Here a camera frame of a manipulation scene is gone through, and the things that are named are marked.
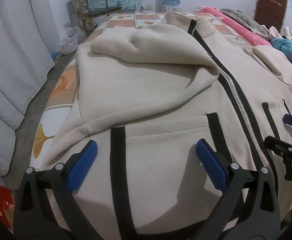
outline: wooden door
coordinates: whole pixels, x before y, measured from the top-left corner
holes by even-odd
[[[266,28],[274,26],[281,30],[287,0],[258,0],[255,12],[255,21]]]

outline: stitched seam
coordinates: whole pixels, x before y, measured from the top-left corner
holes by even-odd
[[[176,132],[185,132],[185,131],[196,130],[196,129],[199,129],[199,128],[207,128],[207,127],[209,127],[209,126],[201,126],[201,127],[197,127],[197,128],[191,128],[191,129],[179,130],[179,131],[172,131],[172,132],[151,133],[151,134],[143,134],[143,135],[130,135],[130,136],[126,136],[126,138],[129,138],[129,137],[140,137],[140,136],[149,136],[149,135],[158,135],[158,134],[169,134],[169,133],[176,133]]]

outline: gray floor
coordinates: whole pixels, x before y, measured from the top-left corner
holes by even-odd
[[[7,188],[15,190],[19,187],[23,174],[26,168],[29,167],[32,145],[44,107],[60,75],[74,54],[73,52],[69,55],[63,55],[55,61],[56,65],[48,73],[47,82],[30,102],[25,118],[16,130],[16,144],[12,162],[8,175],[4,177]]]

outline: chair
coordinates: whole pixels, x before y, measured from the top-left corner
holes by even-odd
[[[110,14],[113,14],[115,12],[121,12],[121,9],[122,7],[120,6],[111,6],[111,7],[108,7],[108,0],[105,0],[105,3],[106,3],[106,7],[105,8],[98,8],[98,9],[95,9],[95,10],[89,10],[87,13],[84,13],[84,14],[81,14],[81,20],[82,20],[82,25],[83,25],[83,28],[84,28],[84,31],[86,32],[86,35],[88,35],[88,31],[87,31],[87,28],[86,28],[86,23],[85,23],[85,20],[91,20],[94,19],[94,18],[97,18],[99,16],[103,16],[103,15],[107,15],[109,16]],[[84,10],[82,9],[82,3],[79,1],[79,8],[81,10],[81,13],[84,12]],[[94,23],[92,21],[92,24],[91,24],[91,27],[92,27],[92,31],[94,31]]]

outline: chair seat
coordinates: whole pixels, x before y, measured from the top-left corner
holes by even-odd
[[[98,8],[98,9],[91,10],[91,11],[83,14],[82,17],[88,18],[88,17],[95,16],[95,15],[100,14],[100,13],[111,12],[111,11],[115,11],[115,10],[119,10],[119,9],[122,9],[122,7],[112,6],[112,7]]]

